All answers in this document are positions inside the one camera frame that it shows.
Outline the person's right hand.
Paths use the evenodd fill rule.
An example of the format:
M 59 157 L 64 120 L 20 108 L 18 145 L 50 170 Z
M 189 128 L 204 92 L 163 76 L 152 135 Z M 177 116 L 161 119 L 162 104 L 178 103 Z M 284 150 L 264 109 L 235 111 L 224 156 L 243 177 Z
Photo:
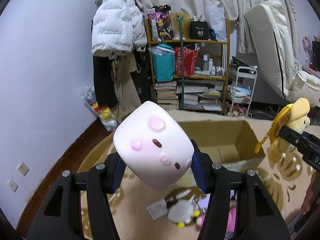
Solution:
M 306 190 L 306 195 L 304 197 L 304 201 L 303 201 L 303 204 L 301 205 L 301 208 L 300 208 L 300 213 L 302 215 L 305 215 L 309 210 L 310 210 L 310 207 L 311 207 L 311 204 L 313 202 L 313 187 L 314 187 L 314 184 L 315 182 L 318 180 L 317 177 L 319 175 L 319 172 L 315 172 L 312 177 L 311 177 L 311 181 L 310 181 L 310 184 Z

